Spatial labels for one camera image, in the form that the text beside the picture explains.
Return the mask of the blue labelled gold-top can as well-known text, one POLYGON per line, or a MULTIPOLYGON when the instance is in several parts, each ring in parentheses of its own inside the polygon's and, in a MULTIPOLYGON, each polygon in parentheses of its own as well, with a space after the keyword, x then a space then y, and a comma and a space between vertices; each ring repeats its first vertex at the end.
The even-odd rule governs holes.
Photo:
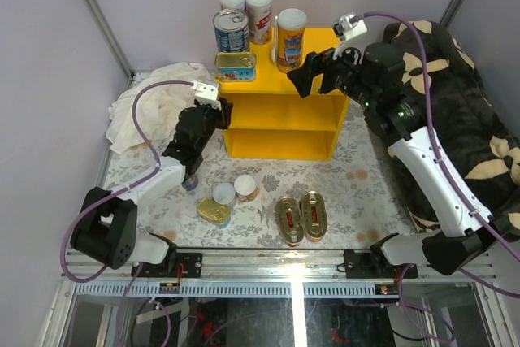
POLYGON ((213 18, 218 52, 249 52, 249 18, 239 9, 222 9, 213 18))

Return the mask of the white red snack canister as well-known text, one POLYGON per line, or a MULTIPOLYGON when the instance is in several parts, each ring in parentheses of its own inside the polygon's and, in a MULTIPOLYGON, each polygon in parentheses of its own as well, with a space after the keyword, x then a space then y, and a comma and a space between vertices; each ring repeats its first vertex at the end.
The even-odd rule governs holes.
POLYGON ((246 0, 249 18, 249 39, 255 45, 264 45, 271 39, 272 0, 246 0))

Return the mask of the clear jar colourful candy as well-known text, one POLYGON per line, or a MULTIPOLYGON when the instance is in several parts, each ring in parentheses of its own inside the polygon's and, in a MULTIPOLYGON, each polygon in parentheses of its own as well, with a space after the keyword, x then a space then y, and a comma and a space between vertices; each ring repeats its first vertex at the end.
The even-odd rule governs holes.
POLYGON ((197 175, 193 174, 192 176, 187 177, 181 185, 186 191, 191 192, 198 186, 198 183, 199 180, 197 175))

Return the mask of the gold rectangular tin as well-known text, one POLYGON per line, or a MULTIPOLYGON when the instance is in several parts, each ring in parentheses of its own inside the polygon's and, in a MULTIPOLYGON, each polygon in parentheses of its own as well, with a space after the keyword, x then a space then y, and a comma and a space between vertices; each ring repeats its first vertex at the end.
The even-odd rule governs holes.
POLYGON ((198 206, 197 213, 206 221, 219 228, 228 226, 231 220, 231 209, 210 198, 203 198, 198 206))
POLYGON ((256 55, 252 52, 216 54, 216 78, 222 82, 249 82, 256 79, 256 55))

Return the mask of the grey lid small can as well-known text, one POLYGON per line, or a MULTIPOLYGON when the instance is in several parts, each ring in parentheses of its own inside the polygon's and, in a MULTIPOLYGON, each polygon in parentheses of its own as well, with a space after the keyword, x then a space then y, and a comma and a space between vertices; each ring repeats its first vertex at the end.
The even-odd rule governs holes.
POLYGON ((212 193, 212 198, 220 205, 232 209, 236 205, 236 190, 232 184, 217 184, 212 193))

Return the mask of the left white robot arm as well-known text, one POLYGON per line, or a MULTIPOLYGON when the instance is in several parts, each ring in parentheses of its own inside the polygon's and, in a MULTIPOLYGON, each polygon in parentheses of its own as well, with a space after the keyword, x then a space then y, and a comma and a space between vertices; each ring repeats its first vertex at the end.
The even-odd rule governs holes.
POLYGON ((154 233, 139 233, 137 216, 174 187, 195 182, 202 152, 215 130, 228 129, 232 108, 220 98, 217 106, 197 102, 182 110, 173 141, 154 167, 119 190, 89 190, 70 246, 113 270, 138 262, 160 277, 173 275, 178 267, 176 245, 154 233))

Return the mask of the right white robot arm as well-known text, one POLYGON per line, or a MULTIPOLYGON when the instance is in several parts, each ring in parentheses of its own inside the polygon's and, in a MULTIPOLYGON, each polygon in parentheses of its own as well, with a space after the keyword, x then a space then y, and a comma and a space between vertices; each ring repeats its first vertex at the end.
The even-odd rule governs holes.
POLYGON ((360 52, 348 48, 338 58, 330 48, 307 54, 287 77, 305 98, 314 78, 321 76, 319 93, 338 90, 364 109, 369 129, 404 164, 426 196, 440 223, 434 232, 393 234, 370 248, 370 267, 389 277, 405 264, 427 264, 452 275, 468 262, 503 242, 511 228, 472 193, 443 151, 436 132, 429 130, 423 112, 402 92, 404 53, 388 43, 375 43, 360 52))

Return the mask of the white lid small can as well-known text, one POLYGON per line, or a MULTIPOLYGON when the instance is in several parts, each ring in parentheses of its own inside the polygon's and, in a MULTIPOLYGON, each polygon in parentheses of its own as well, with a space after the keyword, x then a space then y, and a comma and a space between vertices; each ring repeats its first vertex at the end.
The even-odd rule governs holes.
POLYGON ((251 202, 257 196, 257 184, 252 176, 241 175, 235 179, 234 188, 241 202, 251 202))

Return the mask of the orange blue tall canister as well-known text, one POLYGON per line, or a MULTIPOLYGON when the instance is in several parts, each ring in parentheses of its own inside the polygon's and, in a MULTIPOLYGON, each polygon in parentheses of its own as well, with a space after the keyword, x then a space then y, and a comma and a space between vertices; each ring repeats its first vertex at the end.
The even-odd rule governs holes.
POLYGON ((280 71, 288 73, 302 64, 303 37, 307 16, 297 8, 282 10, 276 20, 275 62, 280 71))

